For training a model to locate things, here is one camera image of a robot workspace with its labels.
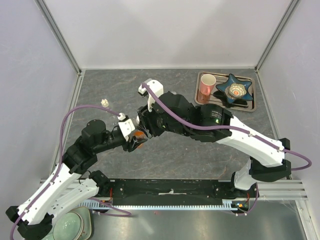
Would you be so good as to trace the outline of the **clear bottle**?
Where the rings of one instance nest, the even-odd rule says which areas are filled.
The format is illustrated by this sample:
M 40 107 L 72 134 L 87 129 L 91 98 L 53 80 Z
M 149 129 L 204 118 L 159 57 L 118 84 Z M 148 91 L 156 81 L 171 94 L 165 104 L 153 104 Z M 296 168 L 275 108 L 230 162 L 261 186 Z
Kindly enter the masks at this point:
M 112 124 L 113 126 L 116 124 L 116 122 L 118 121 L 118 113 L 115 112 L 114 110 L 110 109 L 109 107 L 105 108 L 105 111 L 110 114 L 110 116 L 108 117 L 108 122 L 110 124 Z

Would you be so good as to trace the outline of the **cream bottle cap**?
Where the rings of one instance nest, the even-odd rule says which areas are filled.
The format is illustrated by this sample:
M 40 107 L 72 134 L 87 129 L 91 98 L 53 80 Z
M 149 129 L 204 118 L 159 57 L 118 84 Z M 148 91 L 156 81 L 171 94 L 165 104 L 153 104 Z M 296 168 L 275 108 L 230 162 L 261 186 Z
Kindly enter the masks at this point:
M 109 101 L 107 99 L 102 99 L 100 103 L 104 108 L 107 108 L 109 106 Z

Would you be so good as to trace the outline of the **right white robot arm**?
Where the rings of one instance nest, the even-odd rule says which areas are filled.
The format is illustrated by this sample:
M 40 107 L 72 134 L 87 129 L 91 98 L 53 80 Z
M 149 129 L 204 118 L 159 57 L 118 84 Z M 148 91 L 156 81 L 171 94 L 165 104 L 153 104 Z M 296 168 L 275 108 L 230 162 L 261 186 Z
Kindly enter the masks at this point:
M 139 127 L 145 134 L 159 137 L 171 132 L 202 143 L 223 144 L 249 156 L 242 169 L 232 174 L 229 184 L 214 187 L 217 194 L 229 199 L 246 193 L 254 196 L 258 181 L 272 183 L 291 175 L 291 162 L 285 159 L 284 153 L 290 148 L 288 139 L 266 137 L 219 105 L 194 106 L 183 95 L 169 91 L 159 99 L 184 122 L 175 119 L 157 102 L 145 105 L 137 110 Z

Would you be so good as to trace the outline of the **white bottle cap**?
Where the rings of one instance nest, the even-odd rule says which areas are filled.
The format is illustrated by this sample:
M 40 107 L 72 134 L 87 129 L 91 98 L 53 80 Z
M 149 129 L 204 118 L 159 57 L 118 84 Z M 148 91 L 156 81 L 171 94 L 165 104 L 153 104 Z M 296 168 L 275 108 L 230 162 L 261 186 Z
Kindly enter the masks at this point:
M 137 125 L 140 124 L 140 118 L 138 116 L 135 118 L 135 122 L 136 122 Z

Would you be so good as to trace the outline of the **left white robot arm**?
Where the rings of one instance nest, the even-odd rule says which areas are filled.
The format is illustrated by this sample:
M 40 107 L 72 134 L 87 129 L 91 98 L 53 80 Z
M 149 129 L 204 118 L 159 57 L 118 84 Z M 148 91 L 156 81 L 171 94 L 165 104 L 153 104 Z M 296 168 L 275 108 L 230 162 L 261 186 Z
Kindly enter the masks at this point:
M 20 206 L 10 206 L 6 215 L 14 223 L 13 228 L 26 240 L 43 239 L 59 217 L 72 207 L 91 197 L 104 197 L 111 192 L 110 180 L 99 170 L 68 195 L 64 190 L 79 179 L 97 161 L 97 154 L 122 147 L 132 152 L 147 141 L 143 132 L 136 135 L 131 119 L 121 121 L 112 131 L 102 120 L 87 123 L 81 136 L 61 157 L 53 173 L 43 185 Z

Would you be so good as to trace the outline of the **orange drink bottle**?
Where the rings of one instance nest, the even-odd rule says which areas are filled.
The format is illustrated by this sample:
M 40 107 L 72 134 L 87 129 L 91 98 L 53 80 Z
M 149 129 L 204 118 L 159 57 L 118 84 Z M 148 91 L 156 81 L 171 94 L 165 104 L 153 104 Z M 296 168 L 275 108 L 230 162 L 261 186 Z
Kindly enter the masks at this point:
M 147 140 L 147 136 L 145 135 L 145 133 L 143 131 L 136 131 L 134 133 L 134 136 L 138 139 L 139 141 L 139 145 L 138 145 L 138 149 L 141 148 L 144 144 L 144 142 Z

